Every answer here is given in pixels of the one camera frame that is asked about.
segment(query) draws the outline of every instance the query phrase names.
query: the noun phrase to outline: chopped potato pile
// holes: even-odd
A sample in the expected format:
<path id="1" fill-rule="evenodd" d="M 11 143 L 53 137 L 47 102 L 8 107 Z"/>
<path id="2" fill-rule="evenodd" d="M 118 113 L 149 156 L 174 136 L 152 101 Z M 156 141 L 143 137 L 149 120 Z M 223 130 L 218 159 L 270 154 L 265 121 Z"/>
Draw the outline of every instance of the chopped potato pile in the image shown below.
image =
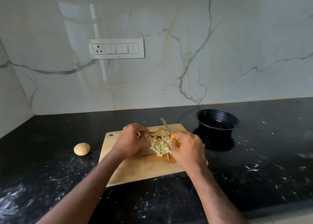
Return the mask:
<path id="1" fill-rule="evenodd" d="M 150 129 L 151 136 L 147 138 L 151 144 L 150 149 L 154 150 L 158 156 L 167 153 L 171 154 L 171 138 L 168 131 L 159 130 L 158 128 Z"/>

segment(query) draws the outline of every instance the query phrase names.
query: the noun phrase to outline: knife handle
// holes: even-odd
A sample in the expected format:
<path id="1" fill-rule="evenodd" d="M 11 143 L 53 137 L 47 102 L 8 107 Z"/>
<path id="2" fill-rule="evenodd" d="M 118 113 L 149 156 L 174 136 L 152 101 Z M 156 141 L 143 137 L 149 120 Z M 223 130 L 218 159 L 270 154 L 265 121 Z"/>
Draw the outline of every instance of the knife handle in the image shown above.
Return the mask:
<path id="1" fill-rule="evenodd" d="M 171 138 L 174 138 L 178 143 L 178 147 L 180 147 L 180 142 L 178 141 L 178 139 L 176 137 L 174 137 L 174 135 L 172 135 Z"/>

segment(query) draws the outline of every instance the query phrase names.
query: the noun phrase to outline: forearm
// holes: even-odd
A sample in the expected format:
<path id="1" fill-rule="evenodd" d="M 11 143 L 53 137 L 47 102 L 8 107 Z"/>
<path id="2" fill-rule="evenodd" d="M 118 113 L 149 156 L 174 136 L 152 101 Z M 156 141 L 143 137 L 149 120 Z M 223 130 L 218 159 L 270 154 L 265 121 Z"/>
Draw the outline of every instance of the forearm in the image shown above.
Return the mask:
<path id="1" fill-rule="evenodd" d="M 113 172 L 123 159 L 116 152 L 109 152 L 96 168 L 37 224 L 88 223 Z"/>
<path id="2" fill-rule="evenodd" d="M 247 224 L 208 169 L 194 169 L 189 176 L 210 224 Z"/>

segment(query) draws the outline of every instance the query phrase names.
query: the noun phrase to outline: person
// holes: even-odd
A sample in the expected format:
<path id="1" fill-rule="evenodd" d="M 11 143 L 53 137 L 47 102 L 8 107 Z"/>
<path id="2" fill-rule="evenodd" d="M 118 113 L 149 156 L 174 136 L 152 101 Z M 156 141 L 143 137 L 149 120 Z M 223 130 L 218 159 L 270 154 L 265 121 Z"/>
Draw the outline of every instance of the person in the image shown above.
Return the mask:
<path id="1" fill-rule="evenodd" d="M 88 176 L 69 192 L 37 224 L 85 224 L 100 201 L 105 187 L 119 164 L 141 147 L 150 146 L 145 135 L 149 130 L 138 123 L 125 126 L 111 151 Z M 210 224 L 247 224 L 216 183 L 206 166 L 201 139 L 189 132 L 173 132 L 181 146 L 171 139 L 172 156 L 185 169 L 200 197 Z"/>

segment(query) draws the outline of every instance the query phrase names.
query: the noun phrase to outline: wooden cutting board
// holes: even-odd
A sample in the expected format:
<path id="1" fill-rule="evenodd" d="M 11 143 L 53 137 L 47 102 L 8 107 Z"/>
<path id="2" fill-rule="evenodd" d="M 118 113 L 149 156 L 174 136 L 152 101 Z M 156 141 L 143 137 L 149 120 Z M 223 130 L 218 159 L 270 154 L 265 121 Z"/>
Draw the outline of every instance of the wooden cutting board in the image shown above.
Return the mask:
<path id="1" fill-rule="evenodd" d="M 168 126 L 172 132 L 186 131 L 186 129 L 180 123 L 169 124 Z M 150 128 L 166 130 L 164 125 L 149 127 L 149 129 Z M 99 162 L 111 150 L 114 143 L 118 139 L 120 132 L 121 131 L 109 132 L 105 135 Z M 185 170 L 175 161 L 171 155 L 169 155 L 168 160 L 166 155 L 159 157 L 151 149 L 142 150 L 139 151 L 139 153 L 134 157 L 125 159 L 119 165 L 109 180 L 107 187 L 162 175 L 169 175 L 181 171 Z"/>

